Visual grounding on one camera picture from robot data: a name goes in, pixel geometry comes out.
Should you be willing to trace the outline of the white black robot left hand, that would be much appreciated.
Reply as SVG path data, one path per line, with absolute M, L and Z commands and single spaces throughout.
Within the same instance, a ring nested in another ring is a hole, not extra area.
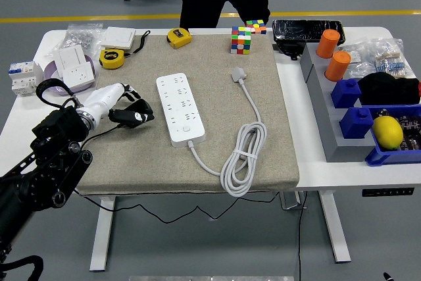
M 126 109 L 113 110 L 117 101 L 121 97 L 127 97 L 132 104 Z M 153 120 L 153 110 L 151 106 L 140 94 L 128 84 L 112 84 L 104 88 L 95 90 L 85 101 L 85 103 L 76 109 L 82 121 L 88 130 L 94 130 L 98 127 L 99 121 L 108 117 L 112 122 L 134 128 L 143 123 Z

